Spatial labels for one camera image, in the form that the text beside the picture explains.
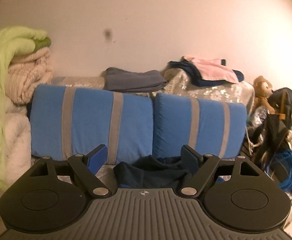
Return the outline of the pink towel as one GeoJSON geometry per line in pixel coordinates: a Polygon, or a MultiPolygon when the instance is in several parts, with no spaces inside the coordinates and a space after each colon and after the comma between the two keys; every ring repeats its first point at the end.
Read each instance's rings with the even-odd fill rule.
{"type": "Polygon", "coordinates": [[[199,72],[201,79],[205,81],[240,83],[244,79],[241,72],[228,68],[222,59],[205,60],[192,56],[183,56],[182,60],[192,64],[199,72]]]}

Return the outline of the folded grey cloth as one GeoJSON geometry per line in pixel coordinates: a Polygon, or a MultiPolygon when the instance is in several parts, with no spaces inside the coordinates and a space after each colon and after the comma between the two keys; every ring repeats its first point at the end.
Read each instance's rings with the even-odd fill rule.
{"type": "Polygon", "coordinates": [[[105,89],[116,92],[154,92],[166,86],[166,79],[158,70],[144,73],[109,67],[105,70],[105,89]]]}

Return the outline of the silver floral bedspread roll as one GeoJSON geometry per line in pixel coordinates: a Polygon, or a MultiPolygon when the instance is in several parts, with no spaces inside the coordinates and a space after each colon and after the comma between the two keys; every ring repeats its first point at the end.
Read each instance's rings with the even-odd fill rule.
{"type": "MultiPolygon", "coordinates": [[[[247,108],[247,113],[251,114],[255,92],[251,84],[242,81],[239,84],[226,84],[212,87],[197,87],[190,82],[190,77],[179,68],[168,69],[164,73],[164,78],[168,84],[163,89],[154,92],[134,92],[134,95],[153,98],[158,93],[174,94],[178,96],[193,97],[198,99],[208,99],[221,102],[242,103],[247,108]]],[[[104,89],[105,79],[103,77],[54,77],[52,85],[74,86],[91,89],[104,89]]]]}

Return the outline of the left blue striped pillow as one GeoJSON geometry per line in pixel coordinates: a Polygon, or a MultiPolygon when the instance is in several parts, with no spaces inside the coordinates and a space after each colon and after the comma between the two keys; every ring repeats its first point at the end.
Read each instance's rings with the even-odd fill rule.
{"type": "Polygon", "coordinates": [[[66,160],[104,144],[106,163],[133,163],[153,150],[150,98],[66,86],[40,85],[30,114],[31,149],[37,157],[66,160]]]}

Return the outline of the cream folded blanket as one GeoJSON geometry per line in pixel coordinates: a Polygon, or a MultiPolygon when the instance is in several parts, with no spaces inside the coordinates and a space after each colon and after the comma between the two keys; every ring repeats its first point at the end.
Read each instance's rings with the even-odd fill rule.
{"type": "Polygon", "coordinates": [[[28,55],[13,57],[8,67],[5,94],[14,103],[28,104],[35,88],[49,84],[53,78],[53,63],[48,47],[28,55]]]}

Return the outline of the right blue striped pillow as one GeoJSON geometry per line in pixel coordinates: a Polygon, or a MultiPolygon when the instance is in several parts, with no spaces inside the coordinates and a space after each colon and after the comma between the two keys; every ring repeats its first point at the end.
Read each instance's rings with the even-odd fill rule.
{"type": "Polygon", "coordinates": [[[233,158],[243,142],[246,120],[247,109],[241,103],[157,94],[153,155],[177,157],[188,145],[201,155],[233,158]]]}

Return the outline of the white fluffy blanket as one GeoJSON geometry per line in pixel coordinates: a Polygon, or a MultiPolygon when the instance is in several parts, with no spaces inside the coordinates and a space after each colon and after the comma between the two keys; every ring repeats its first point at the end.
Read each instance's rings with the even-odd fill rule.
{"type": "Polygon", "coordinates": [[[25,106],[6,97],[0,118],[0,197],[31,166],[31,126],[25,106]]]}

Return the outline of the black bag pile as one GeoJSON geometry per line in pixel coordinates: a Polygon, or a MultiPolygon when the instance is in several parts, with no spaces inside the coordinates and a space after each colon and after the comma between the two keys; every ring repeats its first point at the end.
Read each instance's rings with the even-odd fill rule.
{"type": "Polygon", "coordinates": [[[241,152],[262,171],[285,150],[290,150],[289,132],[292,132],[292,90],[281,88],[273,92],[267,102],[275,109],[257,127],[247,127],[241,152]]]}

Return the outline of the brown teddy bear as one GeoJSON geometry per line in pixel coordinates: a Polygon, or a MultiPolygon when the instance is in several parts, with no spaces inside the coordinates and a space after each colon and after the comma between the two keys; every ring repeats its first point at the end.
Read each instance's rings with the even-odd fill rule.
{"type": "Polygon", "coordinates": [[[253,112],[260,106],[264,106],[269,110],[270,114],[275,113],[275,109],[269,104],[268,98],[273,94],[272,84],[263,76],[255,78],[253,83],[255,98],[253,112]]]}

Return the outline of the navy blue fleece jacket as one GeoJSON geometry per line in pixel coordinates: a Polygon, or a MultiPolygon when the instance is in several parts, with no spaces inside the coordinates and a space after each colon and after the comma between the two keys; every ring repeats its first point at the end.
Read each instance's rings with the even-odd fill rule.
{"type": "Polygon", "coordinates": [[[119,188],[172,188],[179,191],[192,178],[187,167],[181,157],[155,158],[148,155],[132,164],[122,161],[113,171],[119,188]]]}

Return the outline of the blue striped pillow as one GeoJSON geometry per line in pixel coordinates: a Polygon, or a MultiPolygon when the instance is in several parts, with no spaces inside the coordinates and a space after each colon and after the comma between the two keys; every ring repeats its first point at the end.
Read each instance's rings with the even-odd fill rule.
{"type": "Polygon", "coordinates": [[[247,109],[241,103],[157,94],[153,155],[177,157],[188,145],[201,155],[233,158],[243,142],[246,120],[247,109]]]}
{"type": "Polygon", "coordinates": [[[30,114],[31,149],[37,157],[66,160],[104,144],[106,163],[133,163],[153,150],[150,98],[66,86],[40,85],[30,114]]]}

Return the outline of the folded navy garment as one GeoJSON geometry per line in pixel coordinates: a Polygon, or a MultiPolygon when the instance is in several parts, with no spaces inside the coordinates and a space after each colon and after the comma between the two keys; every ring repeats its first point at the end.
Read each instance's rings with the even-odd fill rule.
{"type": "Polygon", "coordinates": [[[186,62],[186,61],[170,61],[168,63],[169,68],[180,68],[184,70],[187,75],[190,77],[191,83],[198,87],[207,87],[207,86],[219,86],[219,85],[226,85],[228,82],[226,81],[205,81],[201,79],[199,72],[196,68],[186,62]]]}

